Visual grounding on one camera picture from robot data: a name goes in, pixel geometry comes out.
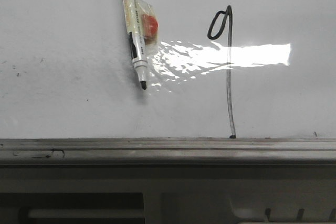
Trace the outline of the white black-tip whiteboard marker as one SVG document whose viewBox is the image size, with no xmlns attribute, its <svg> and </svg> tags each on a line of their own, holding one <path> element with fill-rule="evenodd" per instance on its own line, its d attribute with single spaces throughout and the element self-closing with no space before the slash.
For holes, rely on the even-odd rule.
<svg viewBox="0 0 336 224">
<path fill-rule="evenodd" d="M 147 89 L 148 59 L 138 0 L 122 0 L 133 68 L 143 90 Z"/>
</svg>

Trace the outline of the red round magnet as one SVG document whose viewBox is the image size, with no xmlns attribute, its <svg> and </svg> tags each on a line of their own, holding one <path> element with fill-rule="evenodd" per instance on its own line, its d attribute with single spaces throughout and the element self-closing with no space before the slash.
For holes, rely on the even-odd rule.
<svg viewBox="0 0 336 224">
<path fill-rule="evenodd" d="M 154 38 L 158 32 L 158 22 L 155 16 L 143 14 L 142 15 L 142 24 L 144 36 L 149 38 Z"/>
</svg>

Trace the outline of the white whiteboard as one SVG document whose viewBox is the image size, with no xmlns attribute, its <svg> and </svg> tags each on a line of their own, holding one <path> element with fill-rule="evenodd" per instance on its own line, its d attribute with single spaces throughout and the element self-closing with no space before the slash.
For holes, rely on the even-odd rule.
<svg viewBox="0 0 336 224">
<path fill-rule="evenodd" d="M 148 87 L 122 0 L 1 0 L 1 137 L 335 137 L 335 0 L 144 0 Z"/>
</svg>

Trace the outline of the grey plastic housing below board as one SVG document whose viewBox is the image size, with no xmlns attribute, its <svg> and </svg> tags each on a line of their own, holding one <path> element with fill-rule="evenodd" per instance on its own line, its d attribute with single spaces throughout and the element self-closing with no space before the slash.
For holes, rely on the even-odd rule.
<svg viewBox="0 0 336 224">
<path fill-rule="evenodd" d="M 335 167 L 7 166 L 1 223 L 335 223 Z"/>
</svg>

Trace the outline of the grey aluminium whiteboard frame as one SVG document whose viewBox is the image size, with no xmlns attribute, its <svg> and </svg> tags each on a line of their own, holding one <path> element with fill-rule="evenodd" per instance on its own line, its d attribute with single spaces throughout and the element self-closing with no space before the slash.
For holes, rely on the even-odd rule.
<svg viewBox="0 0 336 224">
<path fill-rule="evenodd" d="M 333 138 L 1 139 L 1 165 L 334 165 Z"/>
</svg>

